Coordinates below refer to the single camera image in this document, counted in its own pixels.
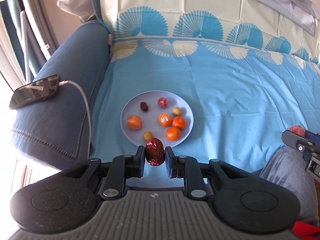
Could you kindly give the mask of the dark red jujube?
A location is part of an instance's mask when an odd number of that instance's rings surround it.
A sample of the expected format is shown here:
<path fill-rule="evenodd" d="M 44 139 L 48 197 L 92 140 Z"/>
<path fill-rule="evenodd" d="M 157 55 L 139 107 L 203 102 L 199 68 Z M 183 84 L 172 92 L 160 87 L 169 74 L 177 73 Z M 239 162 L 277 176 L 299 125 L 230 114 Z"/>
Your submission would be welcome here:
<path fill-rule="evenodd" d="M 141 109 L 142 111 L 144 111 L 144 112 L 147 112 L 147 111 L 149 110 L 149 107 L 148 107 L 148 105 L 147 105 L 146 102 L 141 102 L 141 103 L 140 103 L 140 109 Z"/>
<path fill-rule="evenodd" d="M 165 162 L 164 146 L 158 138 L 151 138 L 146 142 L 145 158 L 150 166 L 160 166 Z"/>

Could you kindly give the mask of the tan longan fruit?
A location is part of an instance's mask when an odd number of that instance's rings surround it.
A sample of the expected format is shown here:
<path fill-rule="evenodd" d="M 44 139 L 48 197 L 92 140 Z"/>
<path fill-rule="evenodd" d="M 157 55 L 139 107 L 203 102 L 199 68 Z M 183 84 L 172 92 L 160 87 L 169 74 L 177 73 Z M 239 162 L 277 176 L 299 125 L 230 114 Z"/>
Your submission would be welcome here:
<path fill-rule="evenodd" d="M 142 135 L 144 141 L 148 141 L 153 138 L 153 133 L 150 131 L 146 131 Z"/>

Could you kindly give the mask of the small orange lowest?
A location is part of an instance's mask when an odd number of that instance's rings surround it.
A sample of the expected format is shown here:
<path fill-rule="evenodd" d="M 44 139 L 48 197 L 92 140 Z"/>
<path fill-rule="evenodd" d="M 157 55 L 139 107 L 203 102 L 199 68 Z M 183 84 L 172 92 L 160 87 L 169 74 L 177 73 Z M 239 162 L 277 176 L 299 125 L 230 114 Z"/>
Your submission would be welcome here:
<path fill-rule="evenodd" d="M 172 126 L 178 128 L 179 130 L 185 129 L 186 122 L 181 116 L 176 116 L 172 120 Z"/>

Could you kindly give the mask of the small orange top cluster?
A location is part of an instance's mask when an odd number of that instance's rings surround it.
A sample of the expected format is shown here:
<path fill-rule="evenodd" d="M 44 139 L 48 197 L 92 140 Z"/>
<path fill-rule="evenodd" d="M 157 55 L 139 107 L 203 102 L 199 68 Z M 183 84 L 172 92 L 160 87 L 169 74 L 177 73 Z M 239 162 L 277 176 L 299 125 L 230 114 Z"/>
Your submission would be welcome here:
<path fill-rule="evenodd" d="M 126 120 L 127 127 L 132 130 L 138 130 L 142 127 L 142 120 L 140 116 L 130 115 Z"/>

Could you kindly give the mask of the yellow-red small apple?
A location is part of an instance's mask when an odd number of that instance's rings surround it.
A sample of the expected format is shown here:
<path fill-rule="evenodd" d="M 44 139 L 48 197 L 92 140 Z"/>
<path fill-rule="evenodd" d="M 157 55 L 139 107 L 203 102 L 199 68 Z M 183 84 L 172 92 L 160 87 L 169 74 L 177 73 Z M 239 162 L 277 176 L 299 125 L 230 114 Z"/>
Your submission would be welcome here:
<path fill-rule="evenodd" d="M 174 116 L 181 116 L 182 115 L 182 110 L 180 109 L 180 107 L 174 107 L 172 109 L 172 114 Z"/>

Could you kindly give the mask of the red candy fruit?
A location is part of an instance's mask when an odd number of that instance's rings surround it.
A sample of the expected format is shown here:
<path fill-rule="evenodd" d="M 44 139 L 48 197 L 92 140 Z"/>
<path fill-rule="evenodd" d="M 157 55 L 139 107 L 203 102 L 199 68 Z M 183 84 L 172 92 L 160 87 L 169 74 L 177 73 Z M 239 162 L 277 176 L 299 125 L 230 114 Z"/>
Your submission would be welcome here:
<path fill-rule="evenodd" d="M 167 108 L 167 106 L 168 106 L 168 100 L 164 97 L 159 98 L 157 103 L 160 108 Z"/>

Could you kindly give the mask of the red cherry tomato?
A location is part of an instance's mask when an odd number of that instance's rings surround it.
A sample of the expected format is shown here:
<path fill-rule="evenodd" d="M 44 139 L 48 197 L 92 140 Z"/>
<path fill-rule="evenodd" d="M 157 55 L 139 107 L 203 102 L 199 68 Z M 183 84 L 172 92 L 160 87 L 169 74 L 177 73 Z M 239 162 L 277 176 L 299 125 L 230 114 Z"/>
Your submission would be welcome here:
<path fill-rule="evenodd" d="M 289 131 L 297 134 L 300 137 L 305 137 L 305 129 L 300 125 L 293 125 L 289 128 Z"/>

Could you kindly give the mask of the grey trouser knee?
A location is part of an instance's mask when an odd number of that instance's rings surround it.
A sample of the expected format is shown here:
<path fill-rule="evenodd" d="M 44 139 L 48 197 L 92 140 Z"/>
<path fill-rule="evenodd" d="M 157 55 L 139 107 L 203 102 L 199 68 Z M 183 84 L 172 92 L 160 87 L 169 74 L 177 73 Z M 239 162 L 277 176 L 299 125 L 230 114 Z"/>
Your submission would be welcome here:
<path fill-rule="evenodd" d="M 253 174 L 291 191 L 300 202 L 298 220 L 319 226 L 315 182 L 305 171 L 301 153 L 289 146 L 281 147 L 271 155 L 263 168 Z"/>

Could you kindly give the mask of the light blue round plate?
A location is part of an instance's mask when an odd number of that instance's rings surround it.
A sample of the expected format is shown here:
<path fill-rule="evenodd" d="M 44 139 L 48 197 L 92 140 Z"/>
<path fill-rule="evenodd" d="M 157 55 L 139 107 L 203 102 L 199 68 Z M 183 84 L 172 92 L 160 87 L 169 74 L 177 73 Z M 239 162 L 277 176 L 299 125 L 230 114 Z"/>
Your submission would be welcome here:
<path fill-rule="evenodd" d="M 157 101 L 162 97 L 168 100 L 167 108 L 160 108 L 158 106 Z M 149 107 L 147 112 L 144 112 L 140 109 L 141 102 L 147 103 Z M 174 107 L 180 107 L 182 110 L 181 117 L 185 120 L 186 126 L 185 129 L 181 130 L 180 138 L 177 141 L 169 141 L 165 138 L 165 131 L 167 127 L 162 127 L 159 125 L 158 115 L 160 113 L 167 113 L 173 119 L 174 115 L 172 114 L 172 109 Z M 142 120 L 141 129 L 132 130 L 127 127 L 126 120 L 130 115 L 140 116 Z M 120 115 L 120 126 L 122 132 L 130 142 L 137 146 L 145 144 L 142 135 L 144 132 L 150 131 L 153 133 L 154 137 L 157 137 L 163 142 L 164 146 L 175 147 L 188 137 L 193 129 L 193 124 L 194 116 L 188 103 L 174 93 L 161 90 L 152 90 L 134 96 L 126 103 Z"/>

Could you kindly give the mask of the blue patterned cloth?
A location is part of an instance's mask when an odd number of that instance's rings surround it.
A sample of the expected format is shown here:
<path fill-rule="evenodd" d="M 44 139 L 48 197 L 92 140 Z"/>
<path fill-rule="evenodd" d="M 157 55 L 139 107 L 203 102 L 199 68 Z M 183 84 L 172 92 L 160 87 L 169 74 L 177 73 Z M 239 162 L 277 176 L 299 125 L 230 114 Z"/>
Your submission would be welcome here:
<path fill-rule="evenodd" d="M 190 106 L 191 133 L 176 154 L 218 158 L 248 172 L 262 168 L 292 125 L 319 131 L 319 32 L 287 18 L 229 22 L 194 10 L 174 17 L 131 7 L 107 23 L 111 50 L 92 111 L 92 155 L 136 151 L 120 115 L 138 94 L 174 93 Z"/>

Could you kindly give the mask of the black smartphone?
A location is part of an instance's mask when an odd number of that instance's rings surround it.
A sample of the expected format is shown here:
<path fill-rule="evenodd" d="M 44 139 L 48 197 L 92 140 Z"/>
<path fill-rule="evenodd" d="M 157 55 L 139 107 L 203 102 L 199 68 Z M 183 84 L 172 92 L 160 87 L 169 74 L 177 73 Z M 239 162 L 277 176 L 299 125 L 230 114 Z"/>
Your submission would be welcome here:
<path fill-rule="evenodd" d="M 17 88 L 9 103 L 9 108 L 16 110 L 32 103 L 53 97 L 58 90 L 59 74 L 45 77 Z"/>

